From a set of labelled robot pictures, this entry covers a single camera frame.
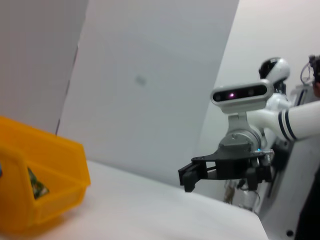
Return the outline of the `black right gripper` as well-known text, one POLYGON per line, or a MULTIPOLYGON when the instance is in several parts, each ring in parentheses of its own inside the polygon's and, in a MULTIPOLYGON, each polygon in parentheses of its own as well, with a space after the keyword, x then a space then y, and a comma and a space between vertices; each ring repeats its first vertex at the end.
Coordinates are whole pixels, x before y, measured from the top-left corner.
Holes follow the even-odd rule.
POLYGON ((200 180, 243 179, 247 172, 248 190, 257 190, 263 181, 272 181, 271 166, 258 164, 264 157, 264 152, 252 150, 249 143, 220 144, 214 153, 194 157, 191 163, 179 169, 179 182, 185 192, 192 192, 200 180), (215 163, 215 166, 207 167, 207 163, 215 163))

